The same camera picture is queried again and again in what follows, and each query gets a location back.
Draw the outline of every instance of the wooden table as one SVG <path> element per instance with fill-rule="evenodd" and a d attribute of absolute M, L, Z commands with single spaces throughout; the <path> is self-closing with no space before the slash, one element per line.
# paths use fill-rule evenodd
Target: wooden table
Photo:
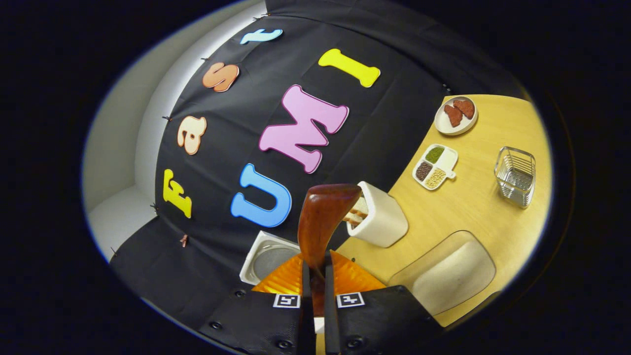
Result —
<path fill-rule="evenodd" d="M 537 245 L 550 207 L 550 148 L 534 106 L 513 97 L 467 96 L 478 108 L 474 127 L 461 135 L 445 136 L 432 125 L 389 191 L 408 219 L 407 234 L 389 248 L 350 237 L 337 250 L 347 258 L 355 258 L 387 284 L 394 274 L 453 232 L 464 229 L 473 233 L 489 252 L 497 271 L 480 293 L 435 317 L 443 327 L 464 316 L 491 293 L 502 290 L 516 276 Z M 443 103 L 452 97 L 445 97 Z M 412 178 L 412 170 L 433 143 L 455 149 L 458 162 L 453 168 L 456 178 L 446 179 L 441 187 L 429 191 Z M 525 150 L 535 157 L 536 184 L 533 200 L 526 209 L 511 204 L 499 192 L 493 168 L 503 146 Z"/>

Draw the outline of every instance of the pink letter m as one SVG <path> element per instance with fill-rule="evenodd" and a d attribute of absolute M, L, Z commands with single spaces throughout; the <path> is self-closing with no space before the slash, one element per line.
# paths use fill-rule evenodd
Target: pink letter m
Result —
<path fill-rule="evenodd" d="M 348 117 L 347 106 L 334 106 L 302 91 L 300 85 L 292 85 L 283 96 L 283 107 L 296 121 L 295 124 L 277 124 L 265 128 L 259 140 L 262 151 L 273 149 L 299 161 L 305 172 L 316 171 L 322 160 L 322 152 L 310 152 L 298 145 L 328 145 L 329 141 L 312 121 L 320 122 L 327 133 L 333 134 L 342 127 Z"/>

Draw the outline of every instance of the white container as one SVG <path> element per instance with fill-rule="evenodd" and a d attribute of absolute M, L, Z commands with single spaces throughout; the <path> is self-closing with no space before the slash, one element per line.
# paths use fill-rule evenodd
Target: white container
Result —
<path fill-rule="evenodd" d="M 427 160 L 427 154 L 434 148 L 436 147 L 442 147 L 445 150 L 442 152 L 442 154 L 440 155 L 440 157 L 438 158 L 438 160 L 436 161 L 436 163 L 432 163 L 430 161 Z M 428 189 L 428 190 L 436 190 L 437 188 L 440 187 L 440 185 L 442 185 L 442 183 L 445 181 L 445 179 L 449 178 L 449 179 L 454 179 L 456 177 L 456 173 L 453 171 L 454 166 L 456 165 L 456 162 L 458 161 L 458 152 L 447 147 L 444 146 L 442 144 L 432 144 L 429 147 L 427 147 L 427 149 L 425 150 L 425 153 L 423 153 L 423 156 L 421 157 L 421 159 L 419 159 L 419 161 L 416 163 L 416 165 L 414 166 L 414 169 L 412 170 L 412 178 L 414 178 L 414 180 L 417 181 L 417 183 L 421 184 L 421 186 L 423 186 L 424 188 Z M 418 167 L 421 166 L 421 164 L 423 162 L 428 163 L 430 166 L 432 166 L 432 170 L 430 170 L 429 174 L 427 174 L 427 176 L 425 176 L 425 179 L 420 180 L 417 176 L 416 176 L 416 170 L 418 169 Z M 435 171 L 437 171 L 437 169 L 440 169 L 442 171 L 445 172 L 445 176 L 440 180 L 440 182 L 434 186 L 434 187 L 430 187 L 427 185 L 427 181 L 432 177 L 432 175 L 434 174 Z"/>
<path fill-rule="evenodd" d="M 452 127 L 451 123 L 449 122 L 449 116 L 445 112 L 445 105 L 453 106 L 455 100 L 465 100 L 471 102 L 475 111 L 473 112 L 473 117 L 471 119 L 468 119 L 465 115 L 463 115 L 463 120 L 460 122 L 460 124 L 458 124 L 456 127 Z M 440 105 L 440 108 L 438 109 L 438 111 L 436 111 L 436 115 L 434 116 L 434 126 L 436 127 L 438 132 L 441 132 L 444 135 L 456 136 L 461 135 L 464 132 L 467 132 L 469 129 L 473 128 L 473 125 L 477 120 L 478 107 L 475 106 L 475 102 L 473 102 L 473 100 L 471 100 L 467 96 L 458 96 L 454 97 L 453 99 L 449 99 L 447 102 Z"/>
<path fill-rule="evenodd" d="M 366 199 L 368 216 L 355 228 L 347 222 L 348 235 L 387 248 L 408 232 L 408 220 L 392 196 L 365 181 L 357 185 Z"/>
<path fill-rule="evenodd" d="M 282 263 L 300 253 L 298 244 L 273 234 L 259 231 L 250 248 L 239 278 L 250 285 L 258 285 L 261 279 L 276 270 Z"/>

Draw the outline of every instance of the black cloth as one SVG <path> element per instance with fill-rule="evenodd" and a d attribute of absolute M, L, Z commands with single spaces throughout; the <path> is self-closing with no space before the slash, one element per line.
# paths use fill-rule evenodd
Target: black cloth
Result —
<path fill-rule="evenodd" d="M 493 93 L 520 97 L 510 74 L 479 49 L 433 20 L 381 1 L 268 1 L 271 15 L 257 20 L 224 43 L 199 69 L 181 93 L 172 121 L 165 128 L 156 167 L 159 218 L 132 235 L 111 260 L 112 268 L 139 296 L 182 323 L 197 328 L 227 292 L 243 287 L 239 271 L 260 230 L 297 241 L 297 227 L 307 189 L 318 184 L 366 181 L 389 191 L 433 123 L 446 95 Z M 269 42 L 240 44 L 250 32 L 280 28 Z M 318 60 L 327 50 L 342 53 L 381 74 L 370 88 Z M 226 92 L 202 85 L 217 62 L 236 64 L 240 75 Z M 281 105 L 287 89 L 303 90 L 333 105 L 350 109 L 342 128 L 329 135 L 313 174 L 275 150 L 258 143 L 265 127 L 292 124 Z M 189 155 L 177 145 L 186 116 L 208 123 L 199 151 Z M 263 228 L 230 213 L 241 192 L 262 208 L 274 198 L 256 188 L 242 188 L 246 164 L 285 186 L 292 196 L 287 219 Z M 165 169 L 192 200 L 192 218 L 162 198 Z M 189 245 L 179 239 L 187 234 Z M 342 224 L 329 247 L 348 237 Z"/>

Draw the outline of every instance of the green beans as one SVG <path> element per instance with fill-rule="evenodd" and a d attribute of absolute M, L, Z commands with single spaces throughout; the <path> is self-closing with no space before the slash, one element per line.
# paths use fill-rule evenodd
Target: green beans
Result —
<path fill-rule="evenodd" d="M 443 147 L 433 148 L 432 150 L 429 151 L 429 153 L 425 157 L 425 160 L 427 160 L 430 163 L 436 164 L 436 162 L 438 161 L 438 158 L 440 158 L 440 156 L 442 155 L 442 152 L 444 151 L 445 151 L 445 148 Z"/>

